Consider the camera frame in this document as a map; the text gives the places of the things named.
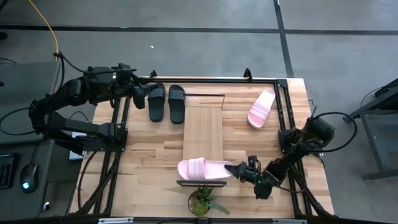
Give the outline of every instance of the black slide sandal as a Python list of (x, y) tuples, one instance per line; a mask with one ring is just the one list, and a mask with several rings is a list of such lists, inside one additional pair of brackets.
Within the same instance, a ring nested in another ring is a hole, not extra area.
[(163, 119), (164, 101), (166, 99), (166, 88), (158, 83), (158, 87), (148, 95), (149, 119), (152, 122), (159, 122)]
[(185, 118), (185, 91), (179, 85), (169, 88), (170, 119), (173, 124), (182, 124)]

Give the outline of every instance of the plant pot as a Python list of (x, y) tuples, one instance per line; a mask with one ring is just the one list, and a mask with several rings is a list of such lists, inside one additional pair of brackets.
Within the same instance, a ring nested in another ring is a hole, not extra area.
[[(194, 196), (193, 196), (193, 193), (192, 193), (192, 194), (189, 196), (189, 198), (188, 198), (188, 208), (189, 208), (189, 210), (192, 212), (192, 214), (194, 214), (193, 208), (192, 208), (192, 198), (193, 198), (193, 197), (194, 197)], [(207, 207), (207, 211), (205, 212), (205, 214), (208, 213), (209, 210), (210, 210), (210, 208)]]

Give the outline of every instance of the computer mouse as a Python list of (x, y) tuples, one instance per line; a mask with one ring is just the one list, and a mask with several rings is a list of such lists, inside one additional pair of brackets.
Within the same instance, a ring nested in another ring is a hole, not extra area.
[(39, 167), (37, 164), (27, 164), (21, 170), (20, 185), (24, 193), (35, 192), (39, 186)]

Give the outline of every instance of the pink slide sandal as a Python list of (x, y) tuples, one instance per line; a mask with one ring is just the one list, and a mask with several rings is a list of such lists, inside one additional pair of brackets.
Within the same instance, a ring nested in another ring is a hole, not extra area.
[(232, 174), (224, 168), (232, 165), (228, 161), (208, 161), (204, 157), (189, 159), (178, 163), (178, 173), (185, 180), (213, 180), (231, 177)]
[(256, 99), (248, 114), (248, 122), (252, 127), (257, 129), (263, 127), (274, 99), (275, 93), (272, 90), (264, 90)]

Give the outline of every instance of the black metal frame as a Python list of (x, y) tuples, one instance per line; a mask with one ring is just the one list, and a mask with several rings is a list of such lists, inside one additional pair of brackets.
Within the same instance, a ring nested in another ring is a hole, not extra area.
[(372, 222), (372, 221), (364, 221), (364, 220), (350, 220), (346, 218), (338, 218), (338, 217), (318, 217), (313, 215), (300, 215), (296, 219), (278, 219), (278, 218), (251, 218), (247, 220), (247, 218), (173, 218), (166, 219), (159, 217), (124, 217), (124, 218), (110, 218), (105, 214), (87, 214), (87, 215), (70, 215), (67, 217), (60, 216), (52, 216), (46, 218), (30, 218), (23, 220), (15, 220), (12, 222), (6, 221), (6, 223), (13, 224), (98, 224), (98, 223), (159, 223), (164, 221), (173, 221), (173, 223), (192, 223), (192, 224), (212, 224), (212, 223), (258, 223), (258, 224), (385, 224), (381, 222)]
[[(153, 71), (151, 73), (151, 77), (153, 78), (153, 82), (157, 82), (157, 83), (243, 83), (243, 84), (270, 84), (273, 85), (274, 87), (274, 91), (275, 91), (275, 99), (276, 99), (276, 104), (277, 104), (277, 110), (278, 110), (278, 115), (279, 115), (279, 123), (280, 123), (280, 128), (281, 129), (286, 129), (286, 125), (285, 125), (285, 117), (284, 117), (284, 111), (282, 108), (282, 101), (281, 101), (281, 96), (280, 96), (280, 90), (282, 89), (282, 91), (284, 92), (284, 96), (285, 96), (285, 101), (286, 101), (286, 109), (287, 109), (287, 116), (289, 118), (289, 123), (290, 123), (290, 127), (293, 128), (295, 126), (295, 122), (294, 122), (294, 116), (293, 116), (293, 109), (292, 109), (292, 104), (290, 101), (290, 94), (289, 94), (289, 87), (287, 84), (287, 80), (286, 79), (270, 79), (270, 78), (253, 78), (250, 70), (246, 69), (244, 76), (242, 78), (223, 78), (223, 77), (206, 77), (206, 78), (202, 78), (202, 77), (159, 77), (158, 75), (154, 75), (156, 74), (155, 71)], [(125, 104), (124, 104), (124, 109), (123, 109), (123, 115), (122, 115), (122, 127), (125, 128), (126, 127), (126, 121), (127, 121), (127, 115), (128, 115), (128, 110), (129, 110), (129, 103), (130, 99), (126, 98), (125, 100)], [(119, 113), (119, 109), (120, 109), (120, 100), (118, 100), (115, 103), (115, 109), (113, 111), (113, 116), (112, 116), (112, 123), (115, 123), (117, 118), (118, 118), (118, 113)], [(101, 175), (99, 178), (99, 184), (104, 185), (104, 182), (107, 182), (107, 180), (109, 180), (109, 171), (108, 171), (108, 164), (109, 164), (109, 160), (111, 157), (111, 153), (112, 152), (105, 152), (105, 156), (104, 156), (104, 161), (103, 161), (103, 166), (102, 166), (102, 170), (101, 170)], [(115, 157), (114, 157), (114, 161), (113, 161), (113, 166), (116, 164), (116, 171), (114, 171), (113, 175), (111, 176), (110, 179), (110, 184), (109, 184), (109, 193), (108, 193), (108, 199), (106, 201), (106, 207), (104, 209), (104, 211), (102, 213), (100, 213), (100, 207), (101, 207), (101, 203), (102, 203), (102, 190), (100, 190), (100, 192), (96, 193), (97, 195), (95, 195), (95, 197), (91, 197), (91, 203), (89, 203), (89, 205), (91, 205), (90, 207), (86, 207), (86, 211), (88, 212), (90, 210), (90, 208), (94, 205), (95, 203), (95, 207), (93, 210), (93, 213), (99, 213), (99, 214), (103, 214), (106, 216), (110, 216), (111, 214), (111, 209), (112, 209), (112, 203), (113, 203), (113, 197), (114, 197), (114, 191), (115, 191), (115, 186), (116, 186), (116, 179), (118, 176), (118, 165), (119, 165), (119, 161), (121, 158), (121, 153), (120, 152), (115, 152)], [(294, 181), (294, 175), (299, 175), (300, 176), (300, 180), (303, 181), (303, 184), (307, 184), (305, 182), (305, 175), (303, 174), (303, 167), (302, 167), (302, 161), (300, 161), (297, 164), (297, 173), (293, 174), (293, 173), (289, 173), (289, 184), (290, 184), (290, 188), (294, 191), (296, 191), (295, 189), (295, 181)], [(294, 208), (294, 215), (295, 217), (299, 217), (299, 215), (302, 215), (302, 212), (300, 210), (299, 207), (299, 201), (298, 201), (298, 197), (296, 193), (292, 193), (292, 204), (293, 204), (293, 208)], [(310, 203), (306, 202), (306, 206), (305, 206), (305, 214), (307, 215), (311, 215), (311, 207), (310, 207)], [(137, 217), (134, 220), (140, 220), (140, 221), (153, 221), (154, 220), (158, 220), (158, 221), (164, 221), (164, 220), (168, 220), (170, 217), (168, 218), (160, 218), (160, 217)], [(268, 222), (272, 219), (270, 218), (222, 218), (222, 219), (217, 219), (217, 218), (212, 218), (213, 222)]]

